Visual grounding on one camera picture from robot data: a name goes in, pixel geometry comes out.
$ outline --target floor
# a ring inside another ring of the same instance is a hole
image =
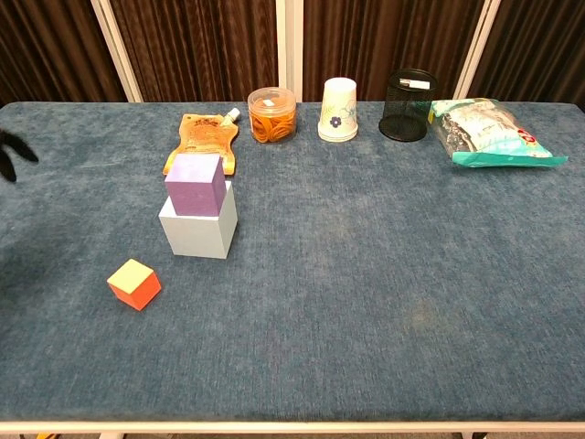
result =
[[[98,439],[98,434],[62,434],[58,439]],[[1,435],[0,439],[20,439]],[[36,439],[25,434],[25,439]],[[124,439],[162,439],[152,434],[127,434]],[[458,434],[175,434],[173,439],[461,439]],[[585,433],[492,433],[487,439],[585,439]]]

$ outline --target teal bag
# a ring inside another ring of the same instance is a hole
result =
[[[429,122],[452,161],[468,167],[562,165],[498,101],[434,101]]]

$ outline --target plastic jar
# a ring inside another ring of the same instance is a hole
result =
[[[259,142],[280,142],[296,131],[294,93],[266,87],[250,93],[248,111],[252,136]]]

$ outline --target purple cube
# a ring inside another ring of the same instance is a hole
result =
[[[179,216],[218,217],[226,196],[219,154],[178,154],[165,179]]]

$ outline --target snack bag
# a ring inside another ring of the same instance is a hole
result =
[[[558,166],[555,157],[521,128],[498,101],[434,101],[429,122],[452,161],[461,166]]]
[[[177,154],[220,154],[223,173],[232,176],[236,169],[236,156],[231,150],[231,141],[238,133],[234,122],[239,117],[239,110],[234,108],[225,116],[202,116],[199,114],[183,114],[179,127],[181,142],[166,159],[163,174],[166,176],[175,161]]]

